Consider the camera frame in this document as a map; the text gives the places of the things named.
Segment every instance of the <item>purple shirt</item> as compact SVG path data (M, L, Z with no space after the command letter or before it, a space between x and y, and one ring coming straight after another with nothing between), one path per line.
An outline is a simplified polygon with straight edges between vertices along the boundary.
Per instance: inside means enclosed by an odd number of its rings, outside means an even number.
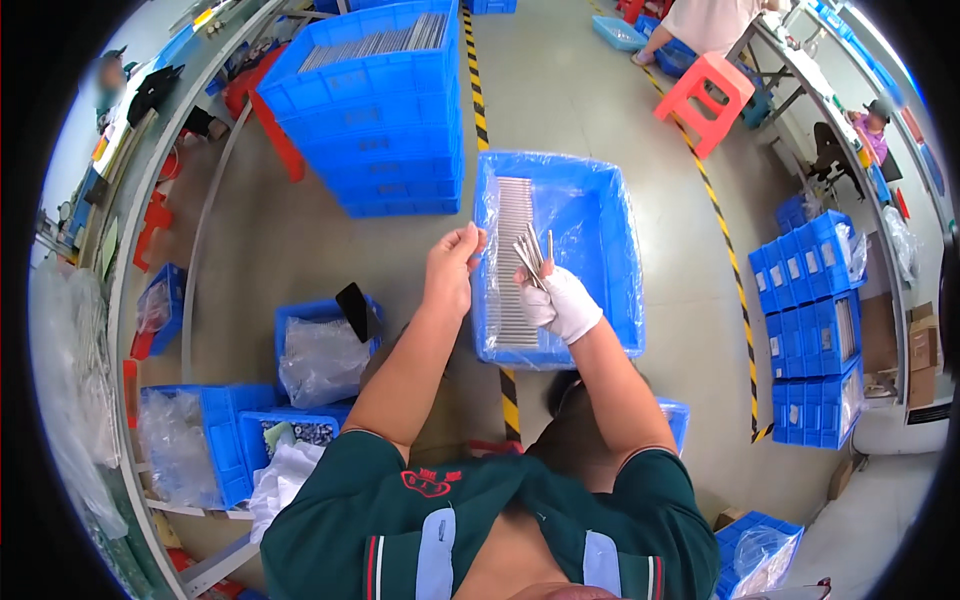
M866 114L853 121L853 126L863 130L863 134L870 140L870 145L874 147L876 157L879 159L880 164L883 164L883 161L887 159L887 138L883 136L883 130L881 130L880 133L871 133L867 129Z

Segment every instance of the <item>green polo shirt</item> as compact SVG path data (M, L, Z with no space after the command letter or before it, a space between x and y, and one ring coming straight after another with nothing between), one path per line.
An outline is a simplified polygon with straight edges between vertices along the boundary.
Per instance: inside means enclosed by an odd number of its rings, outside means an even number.
M450 598L493 520L515 499L573 583L621 597L707 599L716 538L683 463L650 449L590 493L531 456L407 469L396 448L350 431L326 449L260 545L274 600Z

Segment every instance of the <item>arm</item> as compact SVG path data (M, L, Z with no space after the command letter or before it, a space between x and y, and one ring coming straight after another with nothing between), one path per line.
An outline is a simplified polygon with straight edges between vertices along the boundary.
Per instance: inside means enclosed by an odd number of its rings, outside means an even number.
M570 354L587 386L600 434L621 464L650 447L677 453L657 399L623 353L606 318L571 344Z
M387 440L404 462L420 433L446 361L470 309L469 273L487 233L471 222L451 231L427 256L423 302L350 411L344 431L364 429Z
M634 365L584 284L570 271L543 265L540 279L546 291L514 275L527 320L559 335L587 385L600 435L610 450L626 462L639 450L666 448L676 454L670 425L657 399Z

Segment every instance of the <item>label on crate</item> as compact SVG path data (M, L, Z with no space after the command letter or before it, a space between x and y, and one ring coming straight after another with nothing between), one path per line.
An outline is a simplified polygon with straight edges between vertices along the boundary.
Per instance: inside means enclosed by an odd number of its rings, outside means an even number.
M811 275L819 271L817 269L817 258L813 255L813 250L806 253L806 270Z
M786 267L787 267L787 269L790 270L790 278L791 278L791 279L799 279L799 278L800 278L800 265L797 264L797 258L796 258L796 257L794 257L794 258L787 258L787 260L786 260Z
M830 245L830 242L824 242L820 245L820 252L824 255L824 265L827 267L832 267L837 264L837 259L833 255L833 246Z
M780 274L780 265L770 269L770 278L774 280L774 287L783 285L783 275Z

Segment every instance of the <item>cap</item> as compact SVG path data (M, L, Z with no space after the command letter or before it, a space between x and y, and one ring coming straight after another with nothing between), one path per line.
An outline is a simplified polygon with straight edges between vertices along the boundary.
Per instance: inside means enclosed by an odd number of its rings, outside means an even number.
M869 105L863 105L863 107L868 110L870 114L875 114L887 123L890 123L890 115L893 113L893 108L889 102L885 100L874 100Z
M126 50L127 50L127 46L124 46L123 48L121 48L121 49L119 49L119 50L107 50L107 51L104 53L104 58L105 58L105 59L119 59L119 58L120 58L120 55L122 55Z

